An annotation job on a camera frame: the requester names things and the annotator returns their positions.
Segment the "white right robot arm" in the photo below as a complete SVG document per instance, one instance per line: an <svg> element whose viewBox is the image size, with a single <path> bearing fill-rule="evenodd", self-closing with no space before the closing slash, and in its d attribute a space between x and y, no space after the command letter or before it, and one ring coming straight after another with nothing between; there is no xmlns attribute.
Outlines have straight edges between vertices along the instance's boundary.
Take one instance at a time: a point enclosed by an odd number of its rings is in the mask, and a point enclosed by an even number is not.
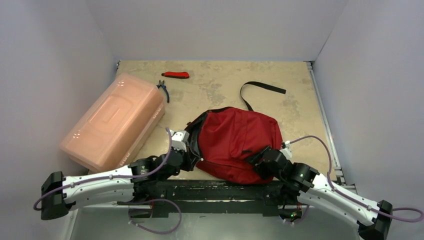
<svg viewBox="0 0 424 240"><path fill-rule="evenodd" d="M263 179L275 177L282 187L271 199L280 205L302 203L328 212L357 229L363 240L385 240L393 212L391 203L361 197L343 186L336 186L324 174L305 164L291 162L292 150L285 143L280 150L266 147L246 159Z"/></svg>

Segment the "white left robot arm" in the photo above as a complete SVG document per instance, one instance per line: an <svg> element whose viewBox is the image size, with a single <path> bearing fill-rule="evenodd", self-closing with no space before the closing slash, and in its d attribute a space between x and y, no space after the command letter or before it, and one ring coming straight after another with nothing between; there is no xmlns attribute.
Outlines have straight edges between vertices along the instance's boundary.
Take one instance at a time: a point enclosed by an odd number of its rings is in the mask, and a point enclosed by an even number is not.
<svg viewBox="0 0 424 240"><path fill-rule="evenodd" d="M149 191L144 185L165 181L181 171L190 172L199 162L191 151L172 148L160 156L138 159L114 170L83 176L64 176L62 171L51 173L41 186L41 197L33 209L43 221L54 220L70 211L88 206L94 199L122 195L122 201L146 203Z"/></svg>

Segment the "red student backpack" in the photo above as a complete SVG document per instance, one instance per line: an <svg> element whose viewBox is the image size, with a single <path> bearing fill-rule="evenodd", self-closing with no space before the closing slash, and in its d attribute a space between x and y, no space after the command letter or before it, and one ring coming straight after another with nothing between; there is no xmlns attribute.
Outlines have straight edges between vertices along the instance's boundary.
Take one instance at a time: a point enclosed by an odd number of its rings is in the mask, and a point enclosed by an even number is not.
<svg viewBox="0 0 424 240"><path fill-rule="evenodd" d="M255 163L261 151L279 150L283 138L276 119L247 109L228 106L209 109L189 122L190 157L196 167L213 177L241 185L267 184L272 176L260 176Z"/></svg>

